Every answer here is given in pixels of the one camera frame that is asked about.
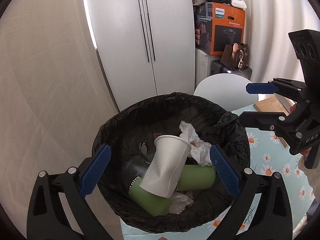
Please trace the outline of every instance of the white wardrobe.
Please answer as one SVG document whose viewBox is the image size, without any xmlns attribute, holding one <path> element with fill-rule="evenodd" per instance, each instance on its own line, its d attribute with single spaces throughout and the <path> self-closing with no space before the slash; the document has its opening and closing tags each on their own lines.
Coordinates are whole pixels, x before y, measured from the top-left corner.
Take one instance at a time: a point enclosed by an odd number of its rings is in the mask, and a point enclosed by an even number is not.
<svg viewBox="0 0 320 240">
<path fill-rule="evenodd" d="M 121 110 L 156 95 L 193 94 L 191 0 L 88 0 L 93 32 Z"/>
</svg>

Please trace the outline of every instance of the table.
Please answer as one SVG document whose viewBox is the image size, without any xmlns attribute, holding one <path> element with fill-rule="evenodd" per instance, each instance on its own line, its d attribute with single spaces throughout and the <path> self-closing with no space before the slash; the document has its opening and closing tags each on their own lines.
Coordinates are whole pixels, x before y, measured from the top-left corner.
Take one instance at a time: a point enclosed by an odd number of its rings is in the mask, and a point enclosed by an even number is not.
<svg viewBox="0 0 320 240">
<path fill-rule="evenodd" d="M 233 113 L 240 115 L 244 111 L 256 111 L 256 109 L 251 105 L 235 110 Z M 284 148 L 279 138 L 276 137 L 272 131 L 260 131 L 257 128 L 246 128 L 246 130 L 250 143 L 251 168 L 255 173 L 271 175 L 272 172 L 278 171 L 283 175 L 291 204 L 292 224 L 293 228 L 295 228 L 306 214 L 314 199 L 312 187 L 308 184 L 307 176 L 298 168 L 298 161 L 302 155 L 292 156 L 289 153 L 289 147 Z M 260 194 L 256 194 L 239 233 L 248 229 L 258 206 L 259 199 Z M 140 229 L 130 227 L 123 221 L 120 222 L 124 240 L 158 240 L 161 237 L 167 240 L 206 240 L 227 212 L 228 209 L 214 221 L 193 228 L 185 233 L 166 232 L 163 234 L 150 234 Z"/>
</svg>

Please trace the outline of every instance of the knife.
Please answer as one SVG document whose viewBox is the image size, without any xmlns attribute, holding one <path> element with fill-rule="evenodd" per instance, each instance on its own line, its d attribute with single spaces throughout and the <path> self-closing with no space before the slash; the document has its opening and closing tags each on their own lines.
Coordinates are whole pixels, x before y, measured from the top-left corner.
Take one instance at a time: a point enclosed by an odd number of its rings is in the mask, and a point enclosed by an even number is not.
<svg viewBox="0 0 320 240">
<path fill-rule="evenodd" d="M 293 104 L 291 104 L 287 98 L 281 96 L 281 95 L 278 95 L 278 94 L 275 94 L 276 98 L 278 98 L 278 100 L 280 101 L 280 103 L 284 106 L 284 108 L 290 113 L 290 108 L 291 106 L 293 106 Z"/>
</svg>

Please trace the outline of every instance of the crumpled tissue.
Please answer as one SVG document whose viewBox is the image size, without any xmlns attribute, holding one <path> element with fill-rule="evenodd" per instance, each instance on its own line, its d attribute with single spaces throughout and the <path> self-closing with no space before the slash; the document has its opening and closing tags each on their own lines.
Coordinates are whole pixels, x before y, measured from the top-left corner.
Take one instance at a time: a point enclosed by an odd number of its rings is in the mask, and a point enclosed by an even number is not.
<svg viewBox="0 0 320 240">
<path fill-rule="evenodd" d="M 169 213 L 179 215 L 186 206 L 193 203 L 193 200 L 190 199 L 187 195 L 175 191 L 171 197 L 171 203 L 169 206 Z"/>
<path fill-rule="evenodd" d="M 179 128 L 182 132 L 180 138 L 191 144 L 191 151 L 188 154 L 188 157 L 194 158 L 200 166 L 211 166 L 211 144 L 200 140 L 191 123 L 181 121 Z"/>
</svg>

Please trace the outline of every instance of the black door handle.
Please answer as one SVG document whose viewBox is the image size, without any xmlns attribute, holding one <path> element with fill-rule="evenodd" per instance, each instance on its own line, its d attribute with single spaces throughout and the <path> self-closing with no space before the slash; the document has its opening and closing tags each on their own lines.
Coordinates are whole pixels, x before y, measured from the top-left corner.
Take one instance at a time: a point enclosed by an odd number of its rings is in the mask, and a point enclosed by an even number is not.
<svg viewBox="0 0 320 240">
<path fill-rule="evenodd" d="M 148 62 L 150 62 L 150 60 L 149 60 L 149 54 L 148 54 L 148 47 L 147 47 L 147 40 L 146 40 L 146 33 L 145 33 L 145 31 L 144 31 L 143 20 L 142 20 L 140 0 L 138 0 L 138 3 L 139 3 L 139 9 L 140 9 L 140 18 L 141 18 L 141 24 L 142 24 L 142 30 L 143 30 L 144 43 L 145 43 L 145 45 L 146 45 Z"/>
<path fill-rule="evenodd" d="M 150 17 L 149 17 L 149 9 L 148 9 L 147 0 L 146 0 L 146 5 L 147 5 L 148 22 L 149 22 L 150 36 L 151 36 L 151 45 L 152 45 L 152 50 L 153 50 L 153 58 L 156 61 L 155 48 L 153 47 L 152 31 L 151 31 L 151 24 L 150 24 Z"/>
</svg>

